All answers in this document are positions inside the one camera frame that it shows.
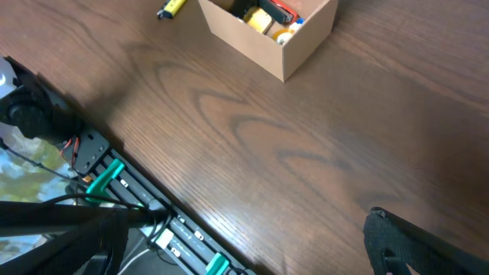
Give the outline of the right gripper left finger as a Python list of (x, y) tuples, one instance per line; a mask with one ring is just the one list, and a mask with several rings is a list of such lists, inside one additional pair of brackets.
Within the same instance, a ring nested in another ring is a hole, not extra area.
[(2, 208), (1, 236), (57, 234), (1, 265), (2, 274), (74, 274), (94, 256), (94, 274), (116, 274), (124, 257), (130, 211), (120, 208)]

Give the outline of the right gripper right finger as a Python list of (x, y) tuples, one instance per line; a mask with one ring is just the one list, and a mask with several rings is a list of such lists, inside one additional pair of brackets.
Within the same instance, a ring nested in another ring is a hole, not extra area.
[(373, 207), (365, 219), (364, 246), (376, 275), (487, 274), (488, 262), (414, 224)]

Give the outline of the yellow tape roll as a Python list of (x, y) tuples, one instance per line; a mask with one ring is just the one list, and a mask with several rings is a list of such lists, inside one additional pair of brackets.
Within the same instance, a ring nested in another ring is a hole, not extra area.
[(284, 45), (295, 33), (295, 30), (290, 28), (284, 28), (276, 31), (272, 35), (272, 39), (279, 45)]

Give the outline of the yellow highlighter marker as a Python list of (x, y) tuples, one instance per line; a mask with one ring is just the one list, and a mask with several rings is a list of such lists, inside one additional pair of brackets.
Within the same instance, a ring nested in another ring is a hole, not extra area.
[(183, 7), (186, 0), (166, 0), (160, 10), (157, 12), (157, 18), (159, 20), (168, 18), (172, 19), (176, 13)]

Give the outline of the white blue staples box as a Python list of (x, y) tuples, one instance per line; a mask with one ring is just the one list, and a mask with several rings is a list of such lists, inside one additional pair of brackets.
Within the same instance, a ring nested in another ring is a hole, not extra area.
[(299, 28), (303, 25), (304, 23), (304, 19), (303, 18), (298, 18), (293, 24), (291, 24), (290, 26), (291, 27), (294, 27), (294, 28)]

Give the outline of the brown cardboard box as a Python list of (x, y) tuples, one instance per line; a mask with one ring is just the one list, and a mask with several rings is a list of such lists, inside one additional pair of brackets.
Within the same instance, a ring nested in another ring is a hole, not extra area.
[(278, 44), (228, 12), (230, 1), (199, 0), (210, 31), (257, 65), (286, 81), (330, 35), (338, 0), (285, 0), (304, 20), (292, 37)]

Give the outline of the red black stapler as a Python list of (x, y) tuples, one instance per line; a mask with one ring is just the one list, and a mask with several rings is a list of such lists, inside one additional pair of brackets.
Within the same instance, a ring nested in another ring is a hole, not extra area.
[(258, 0), (258, 6), (279, 24), (292, 24), (299, 18), (298, 13), (281, 0)]

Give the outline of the yellow sticky note pad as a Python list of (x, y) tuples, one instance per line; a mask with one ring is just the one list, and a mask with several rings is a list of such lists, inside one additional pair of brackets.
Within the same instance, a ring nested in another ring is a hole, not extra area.
[(244, 15), (243, 21), (261, 34), (266, 34), (273, 24), (273, 18), (263, 9), (257, 6), (251, 7)]

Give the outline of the black glossy tape dispenser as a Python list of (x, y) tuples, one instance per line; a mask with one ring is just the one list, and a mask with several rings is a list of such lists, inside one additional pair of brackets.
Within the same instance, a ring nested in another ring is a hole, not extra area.
[(236, 18), (243, 18), (255, 6), (258, 6), (258, 0), (234, 0), (229, 12)]

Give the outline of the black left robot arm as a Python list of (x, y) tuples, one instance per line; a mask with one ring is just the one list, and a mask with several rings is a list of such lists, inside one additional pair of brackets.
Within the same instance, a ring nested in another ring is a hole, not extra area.
[(47, 82), (12, 57), (1, 58), (1, 122), (26, 138), (60, 144), (83, 129), (81, 118)]

